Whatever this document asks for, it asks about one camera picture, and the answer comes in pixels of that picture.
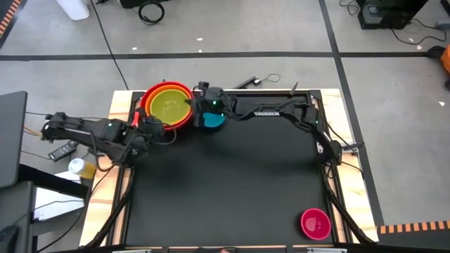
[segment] white paper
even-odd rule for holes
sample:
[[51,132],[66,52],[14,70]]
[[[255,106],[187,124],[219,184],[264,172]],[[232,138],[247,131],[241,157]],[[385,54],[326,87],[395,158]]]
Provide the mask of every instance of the white paper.
[[[55,176],[61,177],[62,179],[71,180],[76,183],[81,183],[81,179],[78,175],[75,175],[68,171],[56,174]],[[38,208],[43,205],[52,203],[54,201],[68,201],[68,200],[78,200],[78,201],[64,202],[64,203],[57,202],[42,208]],[[79,197],[73,197],[57,193],[56,191],[38,188],[36,191],[36,202],[35,202],[35,208],[38,209],[34,211],[34,218],[40,221],[45,221],[47,219],[74,211],[82,207],[84,207],[84,202],[83,199]]]

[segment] yellow bottle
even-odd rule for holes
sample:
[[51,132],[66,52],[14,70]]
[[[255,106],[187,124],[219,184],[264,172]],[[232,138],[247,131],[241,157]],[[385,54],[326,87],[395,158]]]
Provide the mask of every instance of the yellow bottle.
[[81,158],[75,158],[70,161],[68,168],[70,172],[84,179],[92,179],[96,172],[96,166],[94,164],[86,162]]

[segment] black table surface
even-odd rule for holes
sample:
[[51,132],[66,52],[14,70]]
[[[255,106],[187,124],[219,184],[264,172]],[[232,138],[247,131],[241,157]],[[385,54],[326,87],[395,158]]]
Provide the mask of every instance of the black table surface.
[[135,166],[127,245],[332,243],[298,230],[304,210],[328,210],[314,139],[288,120],[228,120],[215,134],[185,130],[154,148]]
[[0,188],[18,179],[26,107],[25,91],[0,96]]
[[34,187],[31,182],[22,182],[0,189],[0,230],[17,222],[19,236],[15,253],[31,252],[32,234],[30,233],[31,211],[34,208]]

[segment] pink bowl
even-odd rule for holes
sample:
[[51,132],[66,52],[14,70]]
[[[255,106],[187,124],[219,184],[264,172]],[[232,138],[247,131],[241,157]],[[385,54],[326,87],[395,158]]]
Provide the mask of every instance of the pink bowl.
[[300,218],[303,233],[312,240],[323,240],[330,235],[331,221],[320,209],[310,208],[303,212]]

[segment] gray floor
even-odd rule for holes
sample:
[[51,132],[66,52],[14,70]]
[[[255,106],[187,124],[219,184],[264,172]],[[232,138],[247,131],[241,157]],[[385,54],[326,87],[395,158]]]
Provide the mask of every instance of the gray floor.
[[[172,0],[163,3],[166,17],[146,27],[115,0],[98,7],[114,53],[196,53],[247,51],[331,52],[318,0]],[[408,52],[416,46],[395,40],[389,30],[363,31],[337,0],[326,0],[341,52]],[[426,25],[445,18],[438,0],[430,0],[417,17]],[[420,40],[439,32],[409,25],[403,39]],[[430,46],[447,45],[427,40]],[[55,1],[28,0],[0,55],[107,54],[95,13],[86,20],[68,19]],[[427,58],[344,58],[350,91],[366,142],[369,161],[386,224],[448,220],[450,93],[448,75]],[[282,75],[263,88],[340,88],[332,58],[196,58],[119,60],[130,89],[147,89],[161,79],[188,86],[198,81],[232,87],[250,76]],[[114,90],[124,89],[111,60],[3,61],[0,93],[26,90],[27,109],[65,111],[75,116],[108,115]],[[39,129],[43,118],[28,115],[26,125]],[[45,155],[57,144],[25,136],[23,150]],[[79,149],[77,155],[85,153]],[[58,163],[24,154],[21,162],[52,174]],[[39,238],[42,247],[70,226],[75,214],[52,221],[57,232]],[[47,252],[78,246],[82,223]]]

